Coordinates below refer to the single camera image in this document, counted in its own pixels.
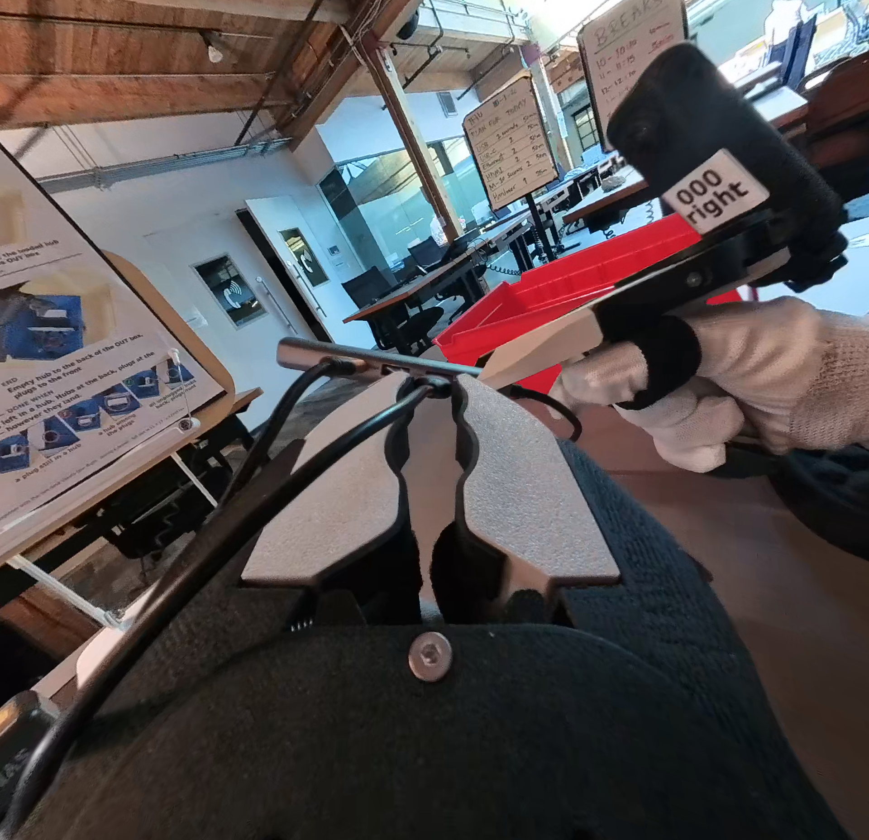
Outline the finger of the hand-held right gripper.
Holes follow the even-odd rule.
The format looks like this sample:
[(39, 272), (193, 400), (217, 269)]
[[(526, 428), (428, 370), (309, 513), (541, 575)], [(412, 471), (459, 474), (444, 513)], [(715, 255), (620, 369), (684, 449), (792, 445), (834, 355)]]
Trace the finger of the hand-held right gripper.
[(548, 368), (642, 334), (668, 314), (705, 305), (784, 266), (786, 241), (773, 227), (751, 227), (701, 241), (616, 284), (614, 290), (494, 349), (479, 372), (505, 387)]

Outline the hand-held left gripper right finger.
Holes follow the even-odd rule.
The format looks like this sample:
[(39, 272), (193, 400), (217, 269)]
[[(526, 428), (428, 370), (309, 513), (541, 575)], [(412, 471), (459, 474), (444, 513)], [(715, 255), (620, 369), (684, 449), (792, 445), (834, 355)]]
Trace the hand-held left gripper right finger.
[(454, 382), (455, 524), (488, 603), (516, 592), (615, 585), (620, 568), (562, 450), (523, 406), (460, 375)]

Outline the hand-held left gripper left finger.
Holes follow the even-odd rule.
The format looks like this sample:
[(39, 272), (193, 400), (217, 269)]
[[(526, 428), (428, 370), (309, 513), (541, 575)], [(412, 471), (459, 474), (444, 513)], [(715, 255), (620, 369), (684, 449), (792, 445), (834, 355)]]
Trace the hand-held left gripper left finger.
[(407, 426), (399, 418), (330, 466), (257, 539), (241, 579), (250, 587), (415, 588)]

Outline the red plastic bin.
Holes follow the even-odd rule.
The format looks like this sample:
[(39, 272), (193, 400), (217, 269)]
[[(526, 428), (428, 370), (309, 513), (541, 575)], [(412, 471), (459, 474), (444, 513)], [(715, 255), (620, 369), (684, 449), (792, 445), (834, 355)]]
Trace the red plastic bin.
[(436, 338), (443, 361), (430, 376), (478, 376), (495, 352), (559, 319), (567, 349), (643, 337), (663, 318), (734, 292), (748, 267), (746, 233), (700, 237), (670, 215), (502, 283)]

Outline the grey USB hub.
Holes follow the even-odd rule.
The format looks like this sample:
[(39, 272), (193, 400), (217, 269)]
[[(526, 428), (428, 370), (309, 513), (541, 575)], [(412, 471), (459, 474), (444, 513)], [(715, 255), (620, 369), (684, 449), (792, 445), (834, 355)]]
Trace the grey USB hub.
[(325, 359), (352, 363), (356, 374), (364, 378), (380, 378), (394, 372), (404, 372), (412, 378), (446, 378), (460, 375), (477, 378), (482, 368), (451, 364), (398, 353), (342, 346), (288, 336), (277, 345), (277, 364), (283, 368), (305, 371)]

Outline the person's right hand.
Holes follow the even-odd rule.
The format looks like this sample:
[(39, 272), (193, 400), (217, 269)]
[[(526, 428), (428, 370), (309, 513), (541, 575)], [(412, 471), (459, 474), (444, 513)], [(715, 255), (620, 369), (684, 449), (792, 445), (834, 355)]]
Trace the person's right hand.
[(745, 431), (771, 455), (867, 445), (867, 318), (795, 298), (703, 306), (564, 363), (550, 395), (612, 406), (693, 473)]

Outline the wooden top desk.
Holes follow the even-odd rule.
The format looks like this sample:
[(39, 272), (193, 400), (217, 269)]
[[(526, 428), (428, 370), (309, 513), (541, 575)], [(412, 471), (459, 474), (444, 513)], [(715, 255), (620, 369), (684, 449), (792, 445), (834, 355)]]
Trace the wooden top desk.
[(562, 216), (566, 228), (576, 225), (587, 228), (591, 233), (607, 229), (623, 221), (630, 210), (658, 197), (635, 168), (628, 165), (614, 172), (624, 173), (624, 185), (610, 194), (604, 194), (600, 186), (594, 188), (585, 199)]
[(403, 303), (410, 310), (414, 305), (423, 306), (438, 295), (445, 296), (451, 286), (457, 285), (461, 287), (461, 294), (473, 305), (485, 294), (482, 278), (476, 274), (476, 268), (483, 267), (491, 257), (505, 253), (512, 243), (522, 239), (532, 223), (531, 213), (527, 210), (505, 219), (465, 247), (449, 262), (398, 287), (374, 305), (350, 314), (343, 323), (366, 322), (375, 334), (375, 341), (380, 344), (377, 316), (395, 304)]

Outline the whiteboard with green writing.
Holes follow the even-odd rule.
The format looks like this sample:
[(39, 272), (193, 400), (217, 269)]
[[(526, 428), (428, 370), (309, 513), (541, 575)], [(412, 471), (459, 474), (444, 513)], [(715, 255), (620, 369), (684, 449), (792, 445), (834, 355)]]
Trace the whiteboard with green writing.
[(472, 110), (462, 122), (476, 171), (494, 215), (487, 233), (496, 253), (511, 253), (517, 274), (534, 269), (528, 237), (542, 263), (555, 259), (537, 195), (556, 182), (558, 167), (531, 74), (524, 70)]

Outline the phone icon door window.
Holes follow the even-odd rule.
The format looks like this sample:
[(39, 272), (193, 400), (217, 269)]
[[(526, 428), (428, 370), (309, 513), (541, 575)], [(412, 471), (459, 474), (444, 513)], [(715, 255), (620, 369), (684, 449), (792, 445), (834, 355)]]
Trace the phone icon door window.
[(226, 253), (191, 265), (235, 329), (267, 316), (262, 301)]
[(309, 287), (317, 288), (330, 282), (330, 276), (299, 228), (281, 230), (280, 236), (292, 254), (296, 268), (307, 281)]

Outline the instruction sign on stand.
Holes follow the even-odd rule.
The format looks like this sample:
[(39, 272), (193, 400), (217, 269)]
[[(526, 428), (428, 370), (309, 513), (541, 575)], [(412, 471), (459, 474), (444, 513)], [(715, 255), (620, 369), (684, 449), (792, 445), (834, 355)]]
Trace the instruction sign on stand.
[(160, 558), (229, 484), (212, 433), (223, 366), (152, 287), (134, 285), (2, 148), (2, 606), (51, 535), (55, 566), (104, 539)]

